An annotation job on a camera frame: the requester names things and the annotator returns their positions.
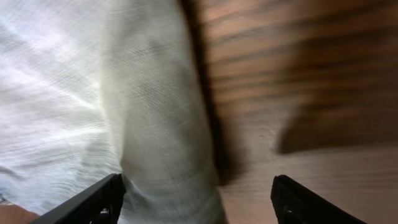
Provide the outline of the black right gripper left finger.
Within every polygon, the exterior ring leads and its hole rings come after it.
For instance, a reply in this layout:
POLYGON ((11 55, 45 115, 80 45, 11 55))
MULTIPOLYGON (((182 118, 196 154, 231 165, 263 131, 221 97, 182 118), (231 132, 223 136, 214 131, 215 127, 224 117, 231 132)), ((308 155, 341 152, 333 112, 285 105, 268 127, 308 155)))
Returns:
POLYGON ((30 224, 117 224, 126 189, 121 174, 110 174, 30 224))

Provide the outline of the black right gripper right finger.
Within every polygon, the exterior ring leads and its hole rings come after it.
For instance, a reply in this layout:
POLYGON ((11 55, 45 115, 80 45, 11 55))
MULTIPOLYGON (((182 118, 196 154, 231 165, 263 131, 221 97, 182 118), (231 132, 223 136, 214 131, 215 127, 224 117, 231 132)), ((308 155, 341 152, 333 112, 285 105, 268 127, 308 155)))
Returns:
POLYGON ((366 224, 286 175, 274 177, 271 201, 279 224, 366 224))

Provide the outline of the light blue denim shorts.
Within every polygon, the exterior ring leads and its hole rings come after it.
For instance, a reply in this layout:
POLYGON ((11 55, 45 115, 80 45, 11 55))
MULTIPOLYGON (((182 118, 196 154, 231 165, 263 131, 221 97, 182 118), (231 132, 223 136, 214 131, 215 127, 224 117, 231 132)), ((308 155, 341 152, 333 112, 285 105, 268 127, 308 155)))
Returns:
POLYGON ((112 173, 121 223, 225 223, 176 0, 1 1, 1 198, 42 215, 112 173))

